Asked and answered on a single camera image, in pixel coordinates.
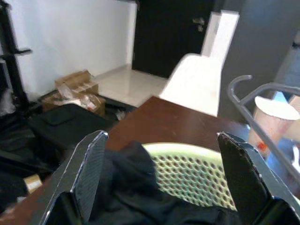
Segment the door handle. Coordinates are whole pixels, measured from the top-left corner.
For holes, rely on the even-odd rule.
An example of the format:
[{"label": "door handle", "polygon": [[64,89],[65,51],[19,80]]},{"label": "door handle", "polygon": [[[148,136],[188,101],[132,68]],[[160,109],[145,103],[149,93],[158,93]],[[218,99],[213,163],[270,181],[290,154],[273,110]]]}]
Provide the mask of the door handle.
[{"label": "door handle", "polygon": [[193,23],[196,23],[196,24],[199,24],[199,25],[203,26],[205,24],[205,20],[202,17],[195,18],[195,19],[193,19]]}]

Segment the black cloth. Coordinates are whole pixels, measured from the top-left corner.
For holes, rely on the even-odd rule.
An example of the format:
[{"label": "black cloth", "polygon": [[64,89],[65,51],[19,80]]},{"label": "black cloth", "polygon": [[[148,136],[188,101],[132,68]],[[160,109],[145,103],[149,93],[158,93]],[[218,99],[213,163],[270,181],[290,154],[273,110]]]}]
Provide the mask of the black cloth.
[{"label": "black cloth", "polygon": [[154,164],[140,143],[105,151],[91,225],[241,225],[238,214],[200,207],[158,189]]}]

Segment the gray wall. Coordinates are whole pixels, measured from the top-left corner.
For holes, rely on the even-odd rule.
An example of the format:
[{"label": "gray wall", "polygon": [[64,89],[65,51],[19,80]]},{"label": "gray wall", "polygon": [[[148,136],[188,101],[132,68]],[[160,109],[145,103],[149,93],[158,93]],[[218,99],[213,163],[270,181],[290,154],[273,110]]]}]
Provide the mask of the gray wall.
[{"label": "gray wall", "polygon": [[[221,79],[219,116],[237,121],[243,117],[229,100],[230,81],[253,75],[237,88],[241,98],[260,85],[274,81],[300,25],[300,0],[245,0]],[[254,102],[249,109],[254,109]]]}]

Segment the white wall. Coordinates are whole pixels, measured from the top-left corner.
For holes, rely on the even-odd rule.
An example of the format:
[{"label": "white wall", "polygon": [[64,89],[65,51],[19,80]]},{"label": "white wall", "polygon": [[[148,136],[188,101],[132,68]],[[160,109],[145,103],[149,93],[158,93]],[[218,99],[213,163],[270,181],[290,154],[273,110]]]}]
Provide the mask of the white wall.
[{"label": "white wall", "polygon": [[8,0],[19,48],[25,91],[54,88],[54,80],[77,70],[99,75],[130,60],[135,5],[118,0]]}]

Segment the black door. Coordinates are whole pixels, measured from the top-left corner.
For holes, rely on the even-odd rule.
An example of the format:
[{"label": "black door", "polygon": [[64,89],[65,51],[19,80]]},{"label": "black door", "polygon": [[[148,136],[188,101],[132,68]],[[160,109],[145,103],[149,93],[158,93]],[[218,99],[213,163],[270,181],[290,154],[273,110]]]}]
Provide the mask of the black door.
[{"label": "black door", "polygon": [[187,53],[201,53],[214,0],[141,0],[132,69],[169,77]]}]

